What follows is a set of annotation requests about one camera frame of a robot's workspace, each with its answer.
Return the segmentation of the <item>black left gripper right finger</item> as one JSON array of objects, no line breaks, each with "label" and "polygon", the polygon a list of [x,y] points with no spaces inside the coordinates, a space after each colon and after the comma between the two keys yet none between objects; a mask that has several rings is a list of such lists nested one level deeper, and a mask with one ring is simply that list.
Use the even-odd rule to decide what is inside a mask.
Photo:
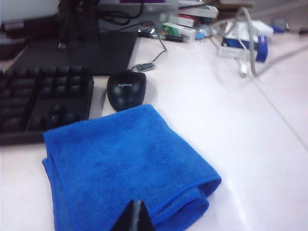
[{"label": "black left gripper right finger", "polygon": [[152,224],[151,218],[149,216],[147,207],[144,201],[138,201],[138,231],[154,231],[154,226]]}]

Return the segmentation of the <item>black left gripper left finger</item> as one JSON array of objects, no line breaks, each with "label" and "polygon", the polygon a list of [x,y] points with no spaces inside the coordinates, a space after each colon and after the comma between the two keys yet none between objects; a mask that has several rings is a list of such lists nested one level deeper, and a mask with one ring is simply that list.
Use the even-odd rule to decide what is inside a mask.
[{"label": "black left gripper left finger", "polygon": [[135,201],[131,200],[112,227],[112,231],[129,231],[132,225]]}]

